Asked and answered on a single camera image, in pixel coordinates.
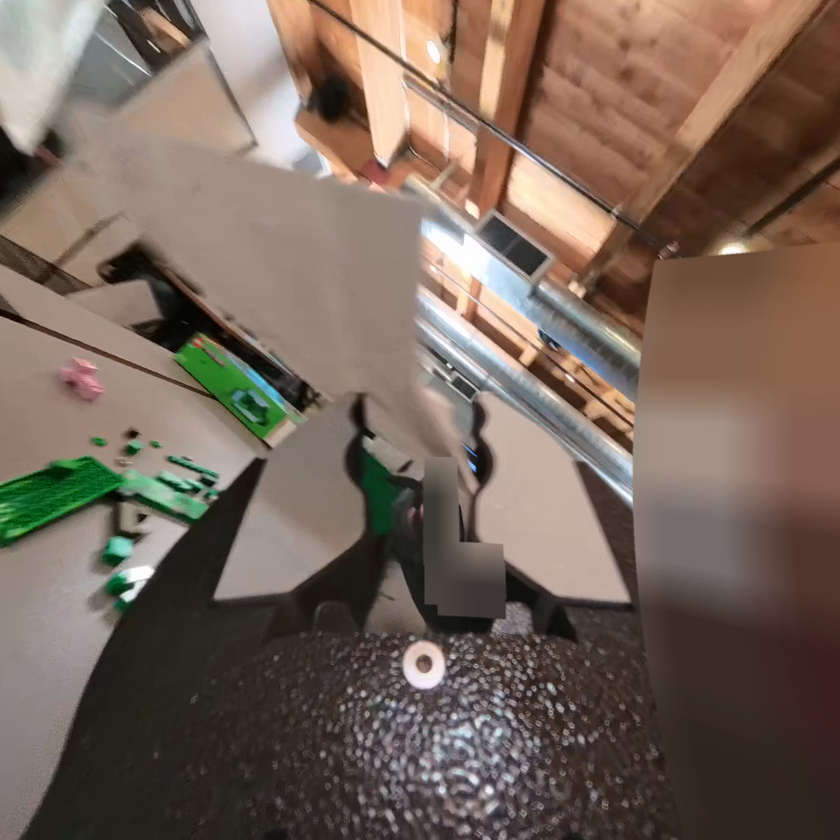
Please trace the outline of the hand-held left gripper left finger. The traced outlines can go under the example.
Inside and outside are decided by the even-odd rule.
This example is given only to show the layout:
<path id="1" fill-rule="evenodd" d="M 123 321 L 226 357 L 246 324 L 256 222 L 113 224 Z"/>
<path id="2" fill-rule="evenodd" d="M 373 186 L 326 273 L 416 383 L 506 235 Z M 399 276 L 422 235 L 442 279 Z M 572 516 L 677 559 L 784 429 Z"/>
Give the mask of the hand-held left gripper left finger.
<path id="1" fill-rule="evenodd" d="M 359 404 L 322 409 L 268 456 L 213 599 L 217 604 L 314 595 L 371 607 L 383 561 L 357 474 Z"/>

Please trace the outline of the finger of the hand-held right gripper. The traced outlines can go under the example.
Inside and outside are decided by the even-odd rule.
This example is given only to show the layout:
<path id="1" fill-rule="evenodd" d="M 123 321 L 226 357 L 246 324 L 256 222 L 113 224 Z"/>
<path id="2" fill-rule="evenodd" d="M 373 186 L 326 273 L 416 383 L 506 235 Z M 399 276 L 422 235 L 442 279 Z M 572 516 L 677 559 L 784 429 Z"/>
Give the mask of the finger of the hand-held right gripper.
<path id="1" fill-rule="evenodd" d="M 419 382 L 424 211 L 412 198 L 283 170 L 121 121 L 77 121 L 100 204 L 320 394 L 369 399 L 394 445 L 473 476 L 453 411 Z"/>

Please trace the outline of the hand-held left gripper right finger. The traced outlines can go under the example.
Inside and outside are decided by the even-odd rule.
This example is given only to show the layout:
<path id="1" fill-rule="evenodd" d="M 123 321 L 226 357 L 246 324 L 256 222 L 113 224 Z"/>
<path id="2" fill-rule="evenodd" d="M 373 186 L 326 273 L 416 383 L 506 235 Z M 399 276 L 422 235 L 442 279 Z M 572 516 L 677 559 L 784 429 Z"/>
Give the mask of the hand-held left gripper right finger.
<path id="1" fill-rule="evenodd" d="M 629 604 L 576 462 L 538 423 L 495 395 L 474 404 L 490 451 L 489 478 L 476 500 L 476 535 L 500 543 L 510 567 L 568 603 Z"/>

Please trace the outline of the large green brick block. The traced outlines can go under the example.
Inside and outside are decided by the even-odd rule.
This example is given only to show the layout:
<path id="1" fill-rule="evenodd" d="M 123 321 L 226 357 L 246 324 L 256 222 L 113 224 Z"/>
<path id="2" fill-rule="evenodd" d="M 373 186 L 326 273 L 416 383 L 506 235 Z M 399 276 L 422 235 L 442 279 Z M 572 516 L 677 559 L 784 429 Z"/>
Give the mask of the large green brick block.
<path id="1" fill-rule="evenodd" d="M 361 484 L 371 514 L 371 528 L 378 537 L 392 530 L 393 505 L 398 488 L 391 472 L 372 454 L 363 450 Z"/>

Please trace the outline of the green toy set box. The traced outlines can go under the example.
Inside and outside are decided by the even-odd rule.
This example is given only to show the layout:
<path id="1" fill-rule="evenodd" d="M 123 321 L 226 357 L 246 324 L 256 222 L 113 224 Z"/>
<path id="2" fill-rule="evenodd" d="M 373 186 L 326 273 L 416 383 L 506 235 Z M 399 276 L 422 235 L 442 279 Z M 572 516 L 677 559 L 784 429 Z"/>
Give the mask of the green toy set box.
<path id="1" fill-rule="evenodd" d="M 260 373 L 203 333 L 194 334 L 174 360 L 269 446 L 279 443 L 282 428 L 306 421 Z"/>

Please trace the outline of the green mosaic brick panel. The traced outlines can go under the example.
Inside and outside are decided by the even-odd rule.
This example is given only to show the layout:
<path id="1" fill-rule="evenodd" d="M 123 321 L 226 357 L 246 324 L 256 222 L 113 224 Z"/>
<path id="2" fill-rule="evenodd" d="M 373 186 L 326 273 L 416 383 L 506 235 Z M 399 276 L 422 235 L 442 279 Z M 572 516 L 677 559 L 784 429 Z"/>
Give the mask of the green mosaic brick panel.
<path id="1" fill-rule="evenodd" d="M 205 502 L 136 469 L 124 472 L 117 493 L 122 499 L 135 501 L 187 524 L 198 522 L 209 509 Z"/>

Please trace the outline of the scattered green toy bricks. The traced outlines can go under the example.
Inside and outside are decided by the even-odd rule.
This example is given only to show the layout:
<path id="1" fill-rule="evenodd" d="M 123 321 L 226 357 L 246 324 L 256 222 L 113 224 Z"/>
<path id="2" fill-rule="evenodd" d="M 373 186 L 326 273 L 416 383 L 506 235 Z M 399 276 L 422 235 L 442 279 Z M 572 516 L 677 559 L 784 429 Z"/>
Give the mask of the scattered green toy bricks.
<path id="1" fill-rule="evenodd" d="M 127 469 L 136 469 L 134 462 L 145 451 L 161 452 L 162 449 L 163 445 L 159 440 L 144 438 L 137 427 L 130 426 L 123 432 L 120 453 L 114 464 L 121 469 L 123 475 Z M 219 498 L 221 476 L 215 469 L 196 462 L 190 456 L 179 454 L 166 455 L 164 462 L 166 467 L 153 474 L 136 470 L 184 491 L 208 504 L 209 508 Z M 103 591 L 114 600 L 115 609 L 121 613 L 134 603 L 154 574 L 152 564 L 129 565 L 140 541 L 152 532 L 153 515 L 179 522 L 184 526 L 196 523 L 187 524 L 175 520 L 135 501 L 122 499 L 117 491 L 114 492 L 114 531 L 101 551 L 101 561 L 113 569 L 103 586 Z"/>

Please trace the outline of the pink toy pig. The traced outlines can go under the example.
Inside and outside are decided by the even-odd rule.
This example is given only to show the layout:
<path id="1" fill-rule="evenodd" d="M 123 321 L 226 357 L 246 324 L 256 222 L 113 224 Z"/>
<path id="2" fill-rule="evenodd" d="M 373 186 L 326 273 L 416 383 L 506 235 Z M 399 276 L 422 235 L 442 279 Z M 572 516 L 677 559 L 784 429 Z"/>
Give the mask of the pink toy pig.
<path id="1" fill-rule="evenodd" d="M 60 379 L 87 402 L 94 402 L 105 392 L 99 368 L 89 360 L 73 358 L 59 370 Z"/>

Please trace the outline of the ceiling vent grille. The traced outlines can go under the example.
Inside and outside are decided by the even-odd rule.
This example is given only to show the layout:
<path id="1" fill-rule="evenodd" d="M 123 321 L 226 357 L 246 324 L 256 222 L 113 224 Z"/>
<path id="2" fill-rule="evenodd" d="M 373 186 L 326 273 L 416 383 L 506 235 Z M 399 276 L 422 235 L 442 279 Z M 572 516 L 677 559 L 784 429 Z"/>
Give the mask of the ceiling vent grille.
<path id="1" fill-rule="evenodd" d="M 494 259 L 530 282 L 543 278 L 556 261 L 553 254 L 496 210 L 489 211 L 479 220 L 472 236 Z"/>

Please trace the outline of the green studded baseplate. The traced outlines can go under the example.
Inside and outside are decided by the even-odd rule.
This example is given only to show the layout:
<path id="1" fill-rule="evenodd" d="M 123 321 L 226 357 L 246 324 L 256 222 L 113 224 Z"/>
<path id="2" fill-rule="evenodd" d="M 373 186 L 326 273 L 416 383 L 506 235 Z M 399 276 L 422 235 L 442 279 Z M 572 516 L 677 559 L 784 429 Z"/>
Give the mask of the green studded baseplate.
<path id="1" fill-rule="evenodd" d="M 6 547 L 112 494 L 123 476 L 90 456 L 50 462 L 1 485 L 1 544 Z"/>

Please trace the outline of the black ceiling conduit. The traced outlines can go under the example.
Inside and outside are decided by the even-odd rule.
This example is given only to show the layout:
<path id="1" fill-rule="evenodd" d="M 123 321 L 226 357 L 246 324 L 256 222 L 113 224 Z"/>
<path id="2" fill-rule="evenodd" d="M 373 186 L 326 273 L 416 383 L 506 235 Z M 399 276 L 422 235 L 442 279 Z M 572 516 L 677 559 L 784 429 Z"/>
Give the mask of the black ceiling conduit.
<path id="1" fill-rule="evenodd" d="M 418 84 L 432 91 L 439 98 L 443 99 L 443 101 L 449 106 L 464 115 L 467 118 L 469 127 L 483 129 L 489 132 L 495 139 L 503 142 L 510 150 L 519 153 L 520 156 L 559 179 L 563 184 L 570 187 L 574 193 L 582 196 L 589 204 L 597 207 L 611 219 L 629 229 L 631 231 L 632 238 L 639 238 L 644 244 L 646 244 L 646 246 L 656 249 L 658 254 L 665 255 L 664 258 L 671 258 L 678 255 L 678 242 L 672 241 L 667 243 L 663 239 L 659 239 L 652 235 L 641 223 L 638 223 L 629 216 L 625 215 L 617 206 L 610 205 L 606 200 L 594 194 L 583 184 L 577 182 L 572 176 L 562 172 L 556 165 L 544 159 L 541 155 L 530 149 L 525 143 L 516 139 L 512 134 L 505 131 L 489 119 L 481 116 L 478 111 L 474 110 L 465 102 L 446 91 L 441 83 L 434 81 L 429 75 L 416 68 L 406 59 L 397 55 L 396 52 L 386 47 L 372 35 L 363 31 L 355 23 L 335 12 L 326 3 L 321 1 L 309 1 L 309 3 L 310 5 L 315 6 L 315 8 L 319 11 L 330 16 L 332 20 L 336 21 L 343 28 L 350 31 L 354 36 L 361 38 L 367 46 L 372 47 L 382 56 L 398 65 L 405 71 L 405 73 L 413 77 Z"/>

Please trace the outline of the metal ceiling duct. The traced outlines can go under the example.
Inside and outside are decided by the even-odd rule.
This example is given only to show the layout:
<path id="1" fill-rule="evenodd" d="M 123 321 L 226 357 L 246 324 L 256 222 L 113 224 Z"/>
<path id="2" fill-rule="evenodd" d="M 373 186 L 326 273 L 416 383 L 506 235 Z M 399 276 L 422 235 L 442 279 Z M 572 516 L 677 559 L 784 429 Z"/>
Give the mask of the metal ceiling duct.
<path id="1" fill-rule="evenodd" d="M 629 400 L 636 399 L 641 349 L 616 325 L 573 293 L 544 280 L 544 271 L 533 277 L 521 273 L 480 240 L 475 228 L 463 220 L 455 222 L 428 211 L 421 232 L 457 267 L 488 280 L 491 291 L 606 384 Z M 483 334 L 430 291 L 417 293 L 417 306 L 422 342 L 431 351 L 446 359 L 477 389 L 494 393 L 549 431 L 627 507 L 633 507 L 633 458 L 624 448 L 520 363 L 494 350 Z"/>

